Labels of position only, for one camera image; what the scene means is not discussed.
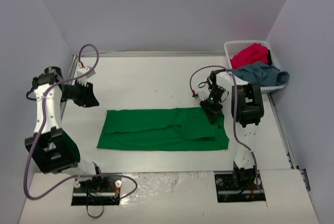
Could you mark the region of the pink-red t shirt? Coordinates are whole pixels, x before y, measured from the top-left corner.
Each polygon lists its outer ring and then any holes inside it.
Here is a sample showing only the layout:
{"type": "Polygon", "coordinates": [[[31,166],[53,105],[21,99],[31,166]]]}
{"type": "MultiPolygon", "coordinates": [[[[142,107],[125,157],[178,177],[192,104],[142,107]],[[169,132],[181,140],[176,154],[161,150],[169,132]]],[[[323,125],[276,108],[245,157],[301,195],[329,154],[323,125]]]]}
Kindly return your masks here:
{"type": "Polygon", "coordinates": [[[238,54],[233,56],[231,59],[231,66],[233,69],[237,69],[239,67],[254,64],[256,62],[262,62],[268,64],[268,49],[267,47],[253,43],[249,47],[243,49],[238,54]]]}

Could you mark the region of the green t shirt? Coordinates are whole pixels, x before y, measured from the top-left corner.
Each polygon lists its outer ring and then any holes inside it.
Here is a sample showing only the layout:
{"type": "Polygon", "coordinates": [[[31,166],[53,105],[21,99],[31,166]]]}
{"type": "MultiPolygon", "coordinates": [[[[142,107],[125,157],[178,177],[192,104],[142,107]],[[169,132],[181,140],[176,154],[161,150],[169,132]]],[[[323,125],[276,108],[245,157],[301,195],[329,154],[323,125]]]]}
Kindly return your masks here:
{"type": "Polygon", "coordinates": [[[224,116],[211,124],[201,107],[108,110],[97,148],[124,151],[226,150],[224,116]]]}

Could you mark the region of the grey-blue t shirt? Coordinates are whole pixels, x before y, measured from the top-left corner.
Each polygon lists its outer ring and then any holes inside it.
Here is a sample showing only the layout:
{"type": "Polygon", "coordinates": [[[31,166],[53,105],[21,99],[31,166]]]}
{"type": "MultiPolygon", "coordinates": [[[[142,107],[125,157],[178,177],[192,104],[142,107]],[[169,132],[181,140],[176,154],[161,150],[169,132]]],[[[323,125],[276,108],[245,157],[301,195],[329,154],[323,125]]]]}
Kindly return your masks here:
{"type": "Polygon", "coordinates": [[[256,62],[237,69],[231,69],[231,72],[244,81],[257,83],[262,87],[283,86],[290,79],[288,72],[281,71],[275,66],[270,66],[263,62],[256,62]]]}

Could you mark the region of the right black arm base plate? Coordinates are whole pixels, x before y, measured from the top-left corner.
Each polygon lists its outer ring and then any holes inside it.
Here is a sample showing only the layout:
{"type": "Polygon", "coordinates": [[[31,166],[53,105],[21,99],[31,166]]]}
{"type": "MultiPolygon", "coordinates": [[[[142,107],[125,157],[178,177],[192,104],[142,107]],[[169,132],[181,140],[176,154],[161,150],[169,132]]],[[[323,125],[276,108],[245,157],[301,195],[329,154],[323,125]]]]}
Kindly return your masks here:
{"type": "Polygon", "coordinates": [[[266,196],[263,186],[260,190],[255,182],[249,180],[241,185],[236,185],[231,172],[215,172],[214,182],[218,203],[251,203],[265,202],[266,196]]]}

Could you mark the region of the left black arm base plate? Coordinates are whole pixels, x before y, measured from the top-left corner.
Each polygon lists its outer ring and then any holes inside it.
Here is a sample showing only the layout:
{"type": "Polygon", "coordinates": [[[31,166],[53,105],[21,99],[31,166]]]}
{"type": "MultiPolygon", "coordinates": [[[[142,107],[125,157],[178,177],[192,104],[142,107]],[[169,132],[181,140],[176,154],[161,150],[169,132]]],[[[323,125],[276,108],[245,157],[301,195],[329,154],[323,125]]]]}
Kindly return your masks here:
{"type": "Polygon", "coordinates": [[[75,179],[72,206],[112,206],[120,204],[120,176],[96,177],[86,181],[75,179]]]}

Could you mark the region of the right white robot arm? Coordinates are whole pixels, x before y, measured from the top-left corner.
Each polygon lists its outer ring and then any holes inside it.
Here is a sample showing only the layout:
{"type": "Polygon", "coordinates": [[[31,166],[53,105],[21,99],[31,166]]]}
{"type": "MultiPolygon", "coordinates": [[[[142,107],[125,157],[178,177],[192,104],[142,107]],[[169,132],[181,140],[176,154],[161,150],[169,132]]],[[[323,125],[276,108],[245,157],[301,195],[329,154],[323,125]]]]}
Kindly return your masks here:
{"type": "Polygon", "coordinates": [[[243,81],[224,69],[212,71],[207,83],[210,94],[201,100],[200,106],[211,124],[222,113],[223,94],[227,92],[231,98],[233,135],[238,143],[231,181],[235,188],[243,189],[258,179],[254,148],[258,125],[264,116],[260,85],[243,81]]]}

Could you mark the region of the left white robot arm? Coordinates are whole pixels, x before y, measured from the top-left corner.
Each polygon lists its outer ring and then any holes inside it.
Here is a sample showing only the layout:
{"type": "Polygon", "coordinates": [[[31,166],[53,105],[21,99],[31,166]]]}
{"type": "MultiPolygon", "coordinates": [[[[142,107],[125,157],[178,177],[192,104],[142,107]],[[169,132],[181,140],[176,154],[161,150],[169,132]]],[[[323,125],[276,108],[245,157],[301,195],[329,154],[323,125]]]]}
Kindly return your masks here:
{"type": "Polygon", "coordinates": [[[34,148],[32,159],[43,173],[66,173],[88,175],[86,186],[94,192],[104,188],[105,178],[94,162],[85,161],[76,143],[63,130],[61,104],[71,100],[79,107],[99,106],[93,93],[93,84],[86,77],[75,80],[74,84],[61,84],[62,70],[51,66],[32,80],[31,92],[37,102],[37,120],[33,135],[39,135],[36,145],[34,136],[25,139],[25,148],[34,148]]]}

